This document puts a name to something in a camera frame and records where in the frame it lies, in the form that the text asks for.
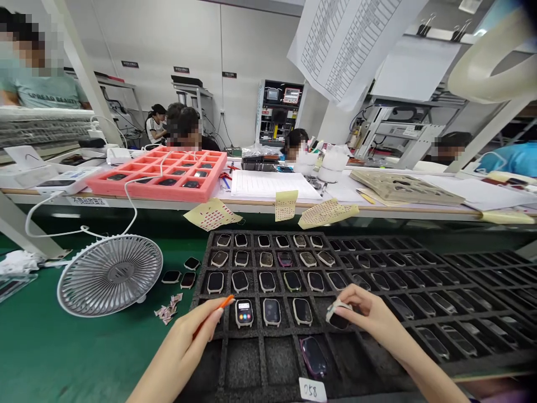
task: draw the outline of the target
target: t-shirt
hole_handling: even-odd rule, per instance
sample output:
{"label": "t-shirt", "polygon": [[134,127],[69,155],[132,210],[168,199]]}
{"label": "t-shirt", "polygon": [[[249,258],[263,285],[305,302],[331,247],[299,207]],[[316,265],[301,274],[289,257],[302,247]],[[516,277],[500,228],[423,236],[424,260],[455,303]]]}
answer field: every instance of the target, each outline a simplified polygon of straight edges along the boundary
{"label": "t-shirt", "polygon": [[155,140],[153,138],[153,134],[151,133],[151,130],[155,130],[157,133],[160,133],[163,129],[164,122],[157,123],[153,118],[149,118],[145,122],[145,129],[147,130],[147,137],[149,137],[149,141],[151,144],[159,143],[162,140],[162,137]]}
{"label": "t-shirt", "polygon": [[6,74],[0,78],[0,90],[16,93],[21,106],[81,109],[81,103],[88,102],[80,84],[59,69],[47,77],[23,67],[5,69],[2,73]]}
{"label": "t-shirt", "polygon": [[478,169],[537,177],[537,143],[514,144],[495,149],[494,152],[507,160],[507,163],[502,167],[504,160],[494,154],[487,154],[481,160]]}

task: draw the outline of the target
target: hand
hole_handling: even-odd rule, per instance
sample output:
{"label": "hand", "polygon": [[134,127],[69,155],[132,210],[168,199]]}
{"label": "hand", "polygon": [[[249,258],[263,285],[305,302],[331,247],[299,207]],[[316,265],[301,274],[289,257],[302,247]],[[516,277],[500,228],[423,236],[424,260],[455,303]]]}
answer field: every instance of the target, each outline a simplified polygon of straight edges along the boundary
{"label": "hand", "polygon": [[421,350],[382,298],[351,284],[337,297],[341,302],[356,306],[362,314],[337,307],[335,313],[367,331],[396,359],[412,358]]}

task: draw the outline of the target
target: stacked trays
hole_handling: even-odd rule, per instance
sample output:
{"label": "stacked trays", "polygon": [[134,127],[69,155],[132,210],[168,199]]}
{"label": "stacked trays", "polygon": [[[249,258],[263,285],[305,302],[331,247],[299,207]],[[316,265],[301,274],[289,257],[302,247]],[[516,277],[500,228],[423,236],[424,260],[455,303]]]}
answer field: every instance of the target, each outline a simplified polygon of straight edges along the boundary
{"label": "stacked trays", "polygon": [[513,309],[537,320],[537,265],[511,251],[443,256]]}
{"label": "stacked trays", "polygon": [[[524,319],[519,318],[513,310],[509,309],[502,302],[492,297],[478,284],[468,279],[447,264],[443,263],[437,256],[426,251],[421,245],[409,238],[367,238],[372,246],[371,251],[364,251],[357,243],[359,238],[338,237],[350,240],[356,251],[350,251],[342,247],[340,252],[335,252],[329,239],[319,232],[261,232],[253,231],[244,233],[247,239],[247,246],[237,247],[234,236],[244,232],[241,231],[213,231],[208,240],[208,247],[205,253],[202,267],[196,280],[192,308],[212,298],[225,297],[235,294],[235,299],[247,299],[253,308],[253,324],[251,327],[238,328],[235,317],[235,304],[224,311],[212,342],[210,342],[201,358],[200,364],[186,385],[178,401],[248,401],[248,402],[292,402],[300,401],[299,377],[312,378],[308,373],[307,366],[300,350],[300,341],[313,336],[319,343],[323,355],[328,364],[328,374],[322,379],[329,399],[336,399],[347,396],[360,396],[382,392],[393,392],[415,388],[404,369],[384,350],[369,334],[361,331],[352,325],[346,330],[339,330],[326,323],[325,315],[327,307],[335,301],[340,291],[338,291],[329,281],[328,275],[337,272],[350,284],[356,282],[353,277],[356,274],[368,279],[372,291],[381,295],[388,306],[395,312],[404,327],[418,340],[424,350],[440,363],[449,375],[481,371],[488,369],[491,365],[495,367],[510,365],[529,361],[527,351],[532,348],[530,340],[524,336],[513,332],[519,348],[513,349],[504,343],[500,336],[494,333],[480,322],[483,318],[490,318],[500,327],[504,323],[499,319],[502,316],[511,316],[520,320],[524,326],[529,324]],[[222,234],[231,236],[228,246],[218,246],[217,242]],[[261,247],[258,243],[259,235],[268,235],[270,247]],[[297,247],[293,241],[293,235],[302,235],[306,240],[305,247]],[[289,247],[281,248],[276,237],[286,237]],[[322,240],[322,247],[315,247],[310,239],[317,236]],[[218,253],[225,251],[229,258],[221,267],[211,265],[211,260]],[[244,267],[237,267],[234,262],[238,251],[248,254],[248,263]],[[335,264],[331,267],[324,264],[318,258],[317,253],[324,251],[332,255]],[[260,255],[262,252],[269,252],[273,256],[273,267],[260,267]],[[283,267],[278,260],[278,253],[288,252],[291,257],[291,266]],[[300,253],[310,252],[316,260],[316,265],[307,267],[300,259]],[[434,264],[428,264],[418,253],[427,260],[434,260]],[[386,259],[387,267],[379,268],[373,265],[370,269],[362,268],[356,255],[378,254],[381,259]],[[395,254],[406,266],[400,267],[391,263],[388,256]],[[405,255],[412,254],[416,261],[413,265],[407,260]],[[418,287],[412,282],[404,271],[410,269],[416,275],[423,277],[426,286]],[[444,281],[444,285],[436,286],[428,280],[422,270],[430,269]],[[448,272],[448,277],[437,272],[439,269]],[[232,275],[237,271],[244,271],[248,280],[248,289],[237,293],[232,286]],[[272,273],[276,289],[274,292],[264,293],[261,289],[259,274],[263,272]],[[290,292],[284,282],[284,274],[293,271],[297,274],[301,290]],[[408,284],[408,289],[400,289],[396,286],[389,274],[382,272],[397,272]],[[209,294],[207,285],[211,273],[224,274],[224,287],[221,293]],[[311,290],[308,283],[308,273],[318,273],[324,282],[324,292]],[[370,274],[382,273],[390,285],[390,290],[380,290],[375,285]],[[455,276],[460,284],[449,282],[451,275]],[[448,291],[464,293],[463,289],[470,289],[492,304],[492,310],[482,307],[479,302],[471,299],[467,300],[474,305],[475,312],[468,313],[457,301],[453,301],[447,294]],[[408,294],[420,294],[427,301],[431,301],[431,293],[440,293],[450,301],[457,309],[456,315],[448,315],[437,308],[437,316],[428,318],[427,315],[417,306],[416,302]],[[414,320],[406,320],[394,308],[394,304],[389,297],[399,296],[408,303],[414,312]],[[267,326],[263,319],[263,303],[265,299],[275,299],[280,305],[281,324],[279,327]],[[293,313],[293,299],[306,299],[312,310],[312,325],[298,325]],[[475,324],[481,332],[490,338],[493,349],[491,351],[485,344],[472,337],[461,323],[469,321]],[[451,342],[442,330],[442,325],[450,325],[464,335],[476,348],[478,357],[468,358],[457,344]],[[449,351],[449,359],[446,360],[435,354],[434,348],[430,345],[416,328],[425,327],[435,334]]]}

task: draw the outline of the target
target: binder clip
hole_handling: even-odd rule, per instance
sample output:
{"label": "binder clip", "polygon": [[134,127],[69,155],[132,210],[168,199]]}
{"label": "binder clip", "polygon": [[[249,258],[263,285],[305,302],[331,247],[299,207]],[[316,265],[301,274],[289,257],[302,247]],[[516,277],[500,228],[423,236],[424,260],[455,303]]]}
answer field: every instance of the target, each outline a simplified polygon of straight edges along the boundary
{"label": "binder clip", "polygon": [[429,33],[429,30],[431,29],[431,26],[429,24],[431,23],[432,20],[435,19],[435,17],[436,17],[436,13],[433,13],[431,14],[427,22],[425,21],[425,18],[421,20],[420,28],[418,28],[418,32],[416,33],[416,35],[419,35],[425,38],[427,34]]}
{"label": "binder clip", "polygon": [[460,25],[456,25],[453,30],[453,35],[451,36],[451,42],[460,42],[460,40],[463,38],[464,34],[466,34],[466,28],[468,28],[468,25],[472,22],[472,19],[469,18],[464,23],[463,27],[461,28]]}

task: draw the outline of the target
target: paper sheet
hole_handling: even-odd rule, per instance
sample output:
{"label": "paper sheet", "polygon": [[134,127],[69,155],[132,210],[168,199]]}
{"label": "paper sheet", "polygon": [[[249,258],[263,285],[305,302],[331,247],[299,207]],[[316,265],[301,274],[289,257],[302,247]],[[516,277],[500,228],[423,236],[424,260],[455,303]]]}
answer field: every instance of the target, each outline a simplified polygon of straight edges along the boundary
{"label": "paper sheet", "polygon": [[192,224],[211,231],[222,225],[239,222],[242,217],[233,213],[220,199],[212,198],[207,203],[202,203],[184,216]]}
{"label": "paper sheet", "polygon": [[308,0],[287,54],[308,82],[347,111],[427,0]]}
{"label": "paper sheet", "polygon": [[337,199],[331,199],[307,209],[302,213],[298,225],[302,229],[320,227],[354,217],[358,212],[356,204],[342,205],[337,202]]}
{"label": "paper sheet", "polygon": [[302,174],[280,172],[235,171],[231,194],[251,198],[276,198],[280,191],[297,190],[299,199],[321,200],[319,193]]}
{"label": "paper sheet", "polygon": [[457,196],[464,197],[466,204],[479,211],[499,210],[507,207],[537,203],[537,196],[492,185],[477,179],[458,180],[447,176],[422,175],[421,179]]}
{"label": "paper sheet", "polygon": [[428,101],[459,49],[459,43],[403,36],[386,57],[371,94]]}
{"label": "paper sheet", "polygon": [[501,210],[483,212],[481,220],[494,224],[535,224],[535,219],[527,214]]}
{"label": "paper sheet", "polygon": [[295,216],[296,198],[298,190],[289,190],[276,193],[276,221],[285,221]]}

